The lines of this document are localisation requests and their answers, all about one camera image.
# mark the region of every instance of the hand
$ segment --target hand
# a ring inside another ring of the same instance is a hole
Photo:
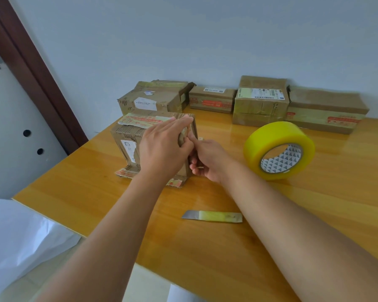
[[[193,150],[193,143],[187,137],[181,147],[178,145],[179,134],[192,122],[193,118],[185,115],[146,129],[139,148],[140,173],[150,173],[166,182],[175,176]]]
[[[236,161],[214,140],[199,141],[192,132],[188,134],[189,140],[195,145],[190,154],[190,169],[197,176],[204,176],[211,181],[222,184],[232,163]]]

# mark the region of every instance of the person's right hand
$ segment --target person's right hand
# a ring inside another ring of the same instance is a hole
[[[188,138],[195,145],[189,157],[189,167],[193,174],[207,177],[211,181],[222,184],[226,172],[229,172],[230,165],[235,160],[214,140],[199,141],[191,131]]]

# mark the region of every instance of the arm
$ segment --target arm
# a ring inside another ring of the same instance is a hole
[[[215,141],[194,142],[194,174],[219,182],[303,301],[378,301],[378,260],[283,196]],[[198,159],[204,169],[196,167]]]
[[[122,300],[154,205],[193,149],[188,138],[182,147],[177,143],[192,121],[172,118],[147,129],[140,173],[36,301]]]

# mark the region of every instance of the cardboard box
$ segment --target cardboard box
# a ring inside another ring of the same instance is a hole
[[[156,123],[166,121],[173,116],[178,119],[184,116],[184,114],[135,109],[134,112],[126,114],[119,120],[119,122],[111,129],[111,134],[126,159],[127,166],[116,172],[118,176],[132,178],[140,171],[139,148],[146,128],[151,127]],[[189,129],[191,129],[197,137],[195,120],[192,122]],[[178,137],[179,146],[183,144],[187,132],[188,130],[185,128],[182,133],[180,133]],[[187,160],[168,185],[181,187],[191,175],[192,171],[189,168],[189,161]]]
[[[181,98],[182,110],[184,110],[189,105],[189,91],[194,86],[196,86],[194,82],[154,80],[151,82],[138,82],[135,90],[178,92]]]
[[[237,89],[195,86],[189,92],[193,109],[231,113]]]
[[[287,79],[242,76],[232,123],[261,127],[284,121],[290,103],[286,84]]]
[[[133,90],[118,99],[118,103],[124,115],[134,109],[182,112],[181,99],[177,91]]]
[[[286,121],[298,127],[350,134],[369,109],[355,92],[289,86]]]

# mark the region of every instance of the forearm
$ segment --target forearm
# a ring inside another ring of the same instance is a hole
[[[37,301],[120,302],[164,186],[161,180],[137,175]]]
[[[302,301],[378,301],[378,260],[235,163],[223,181]]]

